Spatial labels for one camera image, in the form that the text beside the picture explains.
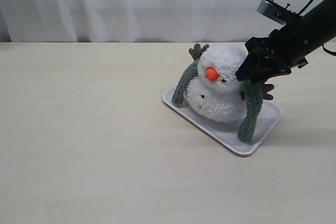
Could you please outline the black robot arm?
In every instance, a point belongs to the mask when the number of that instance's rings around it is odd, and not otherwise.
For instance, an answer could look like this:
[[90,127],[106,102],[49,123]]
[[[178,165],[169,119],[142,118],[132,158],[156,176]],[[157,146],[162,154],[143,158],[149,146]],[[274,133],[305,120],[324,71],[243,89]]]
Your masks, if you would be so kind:
[[308,64],[308,54],[335,37],[335,0],[323,0],[304,15],[274,0],[262,0],[257,12],[282,27],[246,41],[248,55],[236,71],[239,81],[255,83],[289,75],[293,68]]

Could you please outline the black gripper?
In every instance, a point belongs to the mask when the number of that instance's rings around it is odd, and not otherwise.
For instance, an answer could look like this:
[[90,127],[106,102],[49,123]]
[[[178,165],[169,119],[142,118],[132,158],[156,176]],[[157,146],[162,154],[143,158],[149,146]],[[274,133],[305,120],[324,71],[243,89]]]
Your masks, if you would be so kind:
[[308,64],[308,27],[299,23],[273,30],[267,37],[245,42],[248,55],[236,71],[238,81],[264,82]]

